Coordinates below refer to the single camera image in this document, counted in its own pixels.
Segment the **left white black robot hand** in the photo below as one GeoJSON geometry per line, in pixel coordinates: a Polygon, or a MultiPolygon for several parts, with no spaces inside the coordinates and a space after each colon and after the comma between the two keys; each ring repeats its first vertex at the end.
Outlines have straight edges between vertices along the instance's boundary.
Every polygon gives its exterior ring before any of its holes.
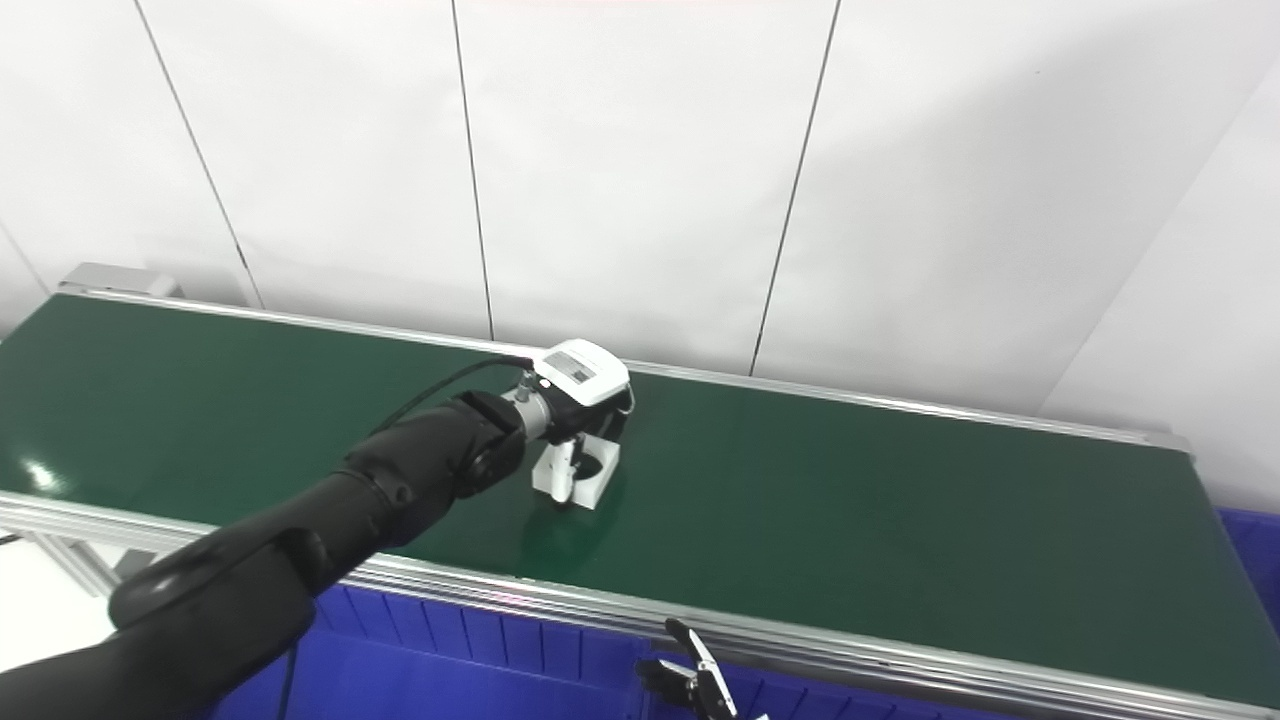
{"type": "Polygon", "coordinates": [[[596,509],[621,460],[621,437],[635,410],[626,365],[586,340],[567,340],[521,360],[503,395],[520,414],[526,443],[543,451],[532,488],[559,506],[596,509]]]}

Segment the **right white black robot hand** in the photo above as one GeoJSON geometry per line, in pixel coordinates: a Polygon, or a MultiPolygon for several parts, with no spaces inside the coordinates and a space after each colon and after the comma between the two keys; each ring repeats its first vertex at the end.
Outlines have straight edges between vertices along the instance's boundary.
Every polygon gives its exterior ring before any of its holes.
{"type": "Polygon", "coordinates": [[[748,719],[698,632],[677,618],[667,618],[664,629],[694,665],[685,667],[663,659],[641,659],[635,662],[634,671],[643,689],[657,693],[668,705],[691,710],[698,719],[748,719]]]}

